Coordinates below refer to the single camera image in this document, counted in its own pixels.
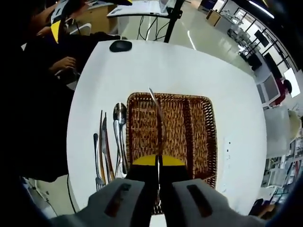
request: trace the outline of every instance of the black computer mouse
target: black computer mouse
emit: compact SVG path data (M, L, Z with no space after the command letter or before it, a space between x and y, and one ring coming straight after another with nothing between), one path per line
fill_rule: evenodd
M133 44L130 41L116 40L111 44L111 46L109 47L109 50L111 52L129 51L129 50L131 50L132 46L133 46Z

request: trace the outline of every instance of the floor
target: floor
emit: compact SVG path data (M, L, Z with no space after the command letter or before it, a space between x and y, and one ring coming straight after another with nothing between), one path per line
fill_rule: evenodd
M226 34L219 32L207 23L205 20L206 14L197 10L199 4L199 1L195 0L192 0L192 3L184 3L182 18L176 22L169 43L186 46L213 55L253 76L250 66L238 55L238 45ZM122 35L128 39L136 39L140 19L141 17L130 17L129 24ZM153 20L154 17L144 17L141 25L143 37L146 36L148 27ZM167 19L159 18L158 29L167 22ZM165 33L166 29L164 28L160 31L158 38L165 35ZM154 27L147 33L147 40L154 40L155 35L156 26L154 24ZM62 176L53 183L39 181L38 186L41 191L48 192L49 202L58 215L73 213L67 191L67 176ZM78 210L72 189L70 188L70 190L71 199L74 201L75 209Z

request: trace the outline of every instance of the cutlery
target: cutlery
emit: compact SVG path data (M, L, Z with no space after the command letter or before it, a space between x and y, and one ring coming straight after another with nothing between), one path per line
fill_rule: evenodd
M110 153L109 153L106 112L105 112L105 117L102 122L102 129L101 129L101 149L102 149L102 153L104 154L104 157L105 157L107 180L108 180L108 182L111 182L115 179L115 175L114 175L112 162L110 159Z
M101 143L102 143L102 117L103 117L103 111L101 110L101 115L100 115L100 123L99 123L99 136L101 137L99 139L99 157L100 157L100 169L101 169L101 178L104 181L104 185L106 184L105 182L105 173L104 173L104 167L103 167L103 157L102 157L102 149L101 149Z
M98 142L99 142L99 136L97 133L94 134L94 147L95 147L95 164L96 164L96 173L97 177L96 180L96 189L99 191L103 185L105 185L104 181L102 180L100 174L99 174L99 168L98 168Z
M126 106L123 103L117 103L113 111L114 118L114 132L116 137L116 143L118 147L117 163L116 163L116 175L119 167L122 165L122 175L127 174L127 159L124 147L123 139L123 126L126 124Z
M150 91L150 94L151 94L151 96L152 96L152 99L153 99L153 101L155 102L155 104L156 104L156 107L157 107L157 112L158 112L158 114L159 114L159 116L160 116L160 118L161 118L161 121L162 121L162 123L163 123L163 140L161 141L161 143L159 144L159 147L158 147L158 156L157 156L157 166L158 166L158 181L159 181L159 188L158 188L158 194L157 194L157 200L156 200L156 205L158 206L158 207L160 207L160 205L161 205L161 200L160 200L160 163L159 163L159 157L160 156L162 156L162 153L163 153L163 149L164 149L164 146L165 146L165 143L166 143L166 126L165 126L165 119L164 119L164 115L163 115L163 112L162 112L162 110L161 110L161 107L160 107L160 105L159 105L159 103L158 103L158 101L157 101L157 99L156 99L156 97L155 97L155 95L154 95L154 93L153 93L153 91L152 91L152 89L149 87L148 88L149 89L149 91Z

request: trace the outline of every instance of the white table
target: white table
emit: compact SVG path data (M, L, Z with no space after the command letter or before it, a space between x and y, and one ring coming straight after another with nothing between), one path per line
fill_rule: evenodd
M112 41L100 42L78 82L67 131L67 159L71 187L80 209L96 191L93 134L100 111L107 112L113 168L116 141L112 112L126 104L133 92L209 97L213 103L218 141L216 189L230 206L248 214L261 185L266 160L266 127L261 100L253 78L206 53L186 47L131 41L129 52L112 53ZM153 216L154 222L165 221Z

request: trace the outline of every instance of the woven tray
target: woven tray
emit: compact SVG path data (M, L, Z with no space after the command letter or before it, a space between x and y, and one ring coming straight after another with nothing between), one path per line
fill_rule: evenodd
M183 161L192 179L215 187L217 141L211 101L202 96L155 94L166 119L164 155ZM157 152L162 122L149 93L132 93L127 100L126 149L128 166Z

